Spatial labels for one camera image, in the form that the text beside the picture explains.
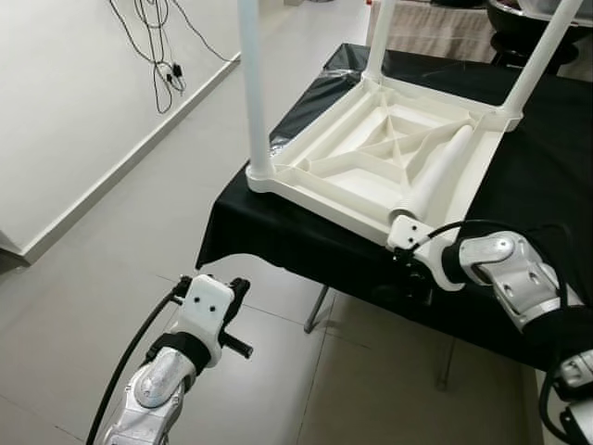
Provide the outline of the white plastic table leg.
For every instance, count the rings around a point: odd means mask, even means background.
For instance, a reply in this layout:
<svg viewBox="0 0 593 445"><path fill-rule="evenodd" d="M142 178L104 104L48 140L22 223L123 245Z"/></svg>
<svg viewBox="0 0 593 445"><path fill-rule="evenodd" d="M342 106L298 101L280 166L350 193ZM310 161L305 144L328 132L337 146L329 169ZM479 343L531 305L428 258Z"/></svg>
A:
<svg viewBox="0 0 593 445"><path fill-rule="evenodd" d="M524 65L522 72L516 78L507 98L500 106L496 107L497 115L503 116L507 120L517 120L523 116L526 101L534 92L538 81L541 80L552 55L558 50L563 35L567 33L568 27L574 24L575 8L575 4L563 5L555 16L549 19L533 55L530 56L528 63Z"/></svg>
<svg viewBox="0 0 593 445"><path fill-rule="evenodd" d="M397 0L374 0L378 12L374 17L372 35L370 35L370 48L367 69L363 72L364 80L381 84L383 81L383 60L388 50L391 21L397 12Z"/></svg>
<svg viewBox="0 0 593 445"><path fill-rule="evenodd" d="M411 190L391 212L393 215L403 213L403 215L409 215L412 219L424 219L434 190L442 183L448 167L453 164L462 149L469 144L472 133L473 127L471 124L463 124L450 137L445 147L436 151L436 160L428 161L427 165L423 167L418 181L412 183Z"/></svg>
<svg viewBox="0 0 593 445"><path fill-rule="evenodd" d="M259 0L236 0L236 5L240 29L240 68L243 72L248 118L249 162L246 177L250 181L269 181L274 177L275 169L263 120Z"/></svg>

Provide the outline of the white plastic table top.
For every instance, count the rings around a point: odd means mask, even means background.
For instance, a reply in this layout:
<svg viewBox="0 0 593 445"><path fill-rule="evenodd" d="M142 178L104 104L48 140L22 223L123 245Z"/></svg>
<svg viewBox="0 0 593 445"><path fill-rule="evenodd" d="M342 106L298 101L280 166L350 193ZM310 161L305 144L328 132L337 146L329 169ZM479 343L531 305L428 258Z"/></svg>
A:
<svg viewBox="0 0 593 445"><path fill-rule="evenodd" d="M313 123L271 157L269 181L249 181L317 213L365 240L386 246L398 202L428 161L463 124L469 144L434 190L423 220L434 228L465 219L500 141L522 118L507 120L496 107L429 86L383 77L361 78Z"/></svg>

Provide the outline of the black tablecloth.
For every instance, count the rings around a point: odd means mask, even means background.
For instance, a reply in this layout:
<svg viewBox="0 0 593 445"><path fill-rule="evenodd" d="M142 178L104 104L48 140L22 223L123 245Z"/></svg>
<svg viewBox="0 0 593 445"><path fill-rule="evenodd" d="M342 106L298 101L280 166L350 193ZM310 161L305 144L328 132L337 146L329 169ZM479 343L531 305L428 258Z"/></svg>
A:
<svg viewBox="0 0 593 445"><path fill-rule="evenodd" d="M516 131L501 140L469 217L530 230L552 267L592 300L593 83L539 81ZM399 297L394 289L406 275L390 251L283 197L251 191L243 171L213 200L195 265L234 254L258 256L505 359L536 369L549 361L486 288L436 292L429 304Z"/></svg>

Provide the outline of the clear shiny adhesive tape strip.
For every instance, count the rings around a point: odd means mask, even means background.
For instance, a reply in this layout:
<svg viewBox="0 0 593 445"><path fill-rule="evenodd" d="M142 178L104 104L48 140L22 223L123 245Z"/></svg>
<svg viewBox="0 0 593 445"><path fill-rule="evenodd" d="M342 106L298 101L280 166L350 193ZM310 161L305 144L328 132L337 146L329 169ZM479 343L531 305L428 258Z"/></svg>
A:
<svg viewBox="0 0 593 445"><path fill-rule="evenodd" d="M270 156L279 156L299 132L274 131L270 134Z"/></svg>
<svg viewBox="0 0 593 445"><path fill-rule="evenodd" d="M322 78L356 76L369 68L370 47L360 44L340 44L322 65Z"/></svg>

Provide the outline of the beige cloth covered table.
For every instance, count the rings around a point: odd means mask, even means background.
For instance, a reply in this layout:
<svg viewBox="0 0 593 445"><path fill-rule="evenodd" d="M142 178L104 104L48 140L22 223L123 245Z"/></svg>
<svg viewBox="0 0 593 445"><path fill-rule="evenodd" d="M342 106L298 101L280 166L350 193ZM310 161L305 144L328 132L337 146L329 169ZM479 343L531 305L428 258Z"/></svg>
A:
<svg viewBox="0 0 593 445"><path fill-rule="evenodd" d="M378 30L382 3L394 5L390 22L390 50L431 57L491 62L493 25L486 0L368 0L369 22L365 44Z"/></svg>

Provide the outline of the black wok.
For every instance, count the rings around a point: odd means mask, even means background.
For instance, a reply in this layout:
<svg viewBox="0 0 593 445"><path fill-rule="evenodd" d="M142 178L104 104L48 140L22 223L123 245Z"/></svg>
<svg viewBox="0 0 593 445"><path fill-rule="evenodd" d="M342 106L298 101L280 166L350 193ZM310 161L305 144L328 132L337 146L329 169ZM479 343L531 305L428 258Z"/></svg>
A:
<svg viewBox="0 0 593 445"><path fill-rule="evenodd" d="M496 32L542 35L549 19L530 17L521 10L518 0L486 0L486 14ZM564 34L566 41L580 41L593 31L592 19L574 19Z"/></svg>

